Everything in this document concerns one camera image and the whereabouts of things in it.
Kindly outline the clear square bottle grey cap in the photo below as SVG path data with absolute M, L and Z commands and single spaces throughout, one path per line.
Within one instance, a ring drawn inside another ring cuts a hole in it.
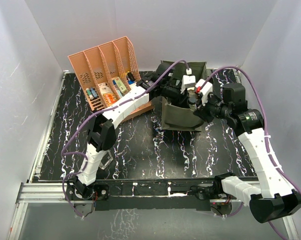
M 198 96 L 194 92 L 189 92 L 188 93 L 188 99 L 187 99 L 187 104 L 189 108 L 193 111 L 197 109 L 196 103 L 198 100 Z

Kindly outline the clear twin bottle pack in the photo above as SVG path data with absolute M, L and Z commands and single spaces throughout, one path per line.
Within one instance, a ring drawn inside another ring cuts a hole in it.
M 101 159 L 99 168 L 105 170 L 112 163 L 113 159 L 114 158 L 111 151 L 107 150 Z

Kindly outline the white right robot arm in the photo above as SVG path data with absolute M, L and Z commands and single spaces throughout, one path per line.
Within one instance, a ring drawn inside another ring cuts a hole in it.
M 219 98 L 211 83 L 198 82 L 194 92 L 194 115 L 207 123 L 213 119 L 226 120 L 248 153 L 259 181 L 259 187 L 255 187 L 228 172 L 215 176 L 211 192 L 221 199 L 228 195 L 236 197 L 249 206 L 259 223 L 296 213 L 301 208 L 301 191 L 279 173 L 279 166 L 273 165 L 275 160 L 270 157 L 274 154 L 265 139 L 264 117 L 257 109 L 248 108 L 245 87 L 240 83 L 225 84 Z

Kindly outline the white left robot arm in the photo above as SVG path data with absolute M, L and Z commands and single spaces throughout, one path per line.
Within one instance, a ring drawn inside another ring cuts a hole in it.
M 83 162 L 77 173 L 70 174 L 73 178 L 74 192 L 87 200 L 94 194 L 93 183 L 102 159 L 117 141 L 116 129 L 132 112 L 158 96 L 180 99 L 184 95 L 181 88 L 173 87 L 172 80 L 175 66 L 183 63 L 184 74 L 192 76 L 189 64 L 181 59 L 173 63 L 162 62 L 149 75 L 143 76 L 136 82 L 135 87 L 112 106 L 99 110 L 89 116 L 80 129 L 87 126 L 86 152 L 80 152 Z

